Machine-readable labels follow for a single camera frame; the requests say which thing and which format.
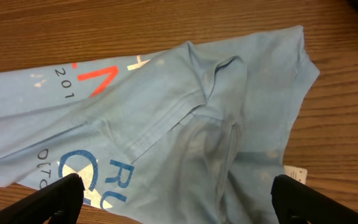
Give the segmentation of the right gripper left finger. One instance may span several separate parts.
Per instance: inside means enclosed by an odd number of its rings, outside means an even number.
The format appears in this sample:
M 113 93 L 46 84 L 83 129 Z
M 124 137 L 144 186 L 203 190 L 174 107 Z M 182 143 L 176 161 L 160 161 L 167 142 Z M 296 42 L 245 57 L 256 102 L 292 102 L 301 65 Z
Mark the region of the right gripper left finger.
M 81 177 L 69 174 L 0 210 L 0 224 L 76 224 L 84 191 Z

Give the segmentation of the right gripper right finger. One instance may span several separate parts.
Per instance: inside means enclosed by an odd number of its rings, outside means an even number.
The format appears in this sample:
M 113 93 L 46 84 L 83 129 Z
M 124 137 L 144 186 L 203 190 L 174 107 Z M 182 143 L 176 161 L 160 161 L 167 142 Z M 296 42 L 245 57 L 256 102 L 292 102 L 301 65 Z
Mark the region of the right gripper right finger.
M 278 175 L 271 189 L 279 224 L 358 224 L 358 213 L 287 175 Z

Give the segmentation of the light blue printed t-shirt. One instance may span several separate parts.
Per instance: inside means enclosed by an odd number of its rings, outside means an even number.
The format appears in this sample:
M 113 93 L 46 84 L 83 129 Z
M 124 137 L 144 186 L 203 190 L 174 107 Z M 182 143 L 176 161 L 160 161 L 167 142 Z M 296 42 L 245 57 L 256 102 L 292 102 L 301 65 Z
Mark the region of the light blue printed t-shirt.
M 142 223 L 276 223 L 271 188 L 319 75 L 304 29 L 0 73 L 0 187 L 76 173 Z

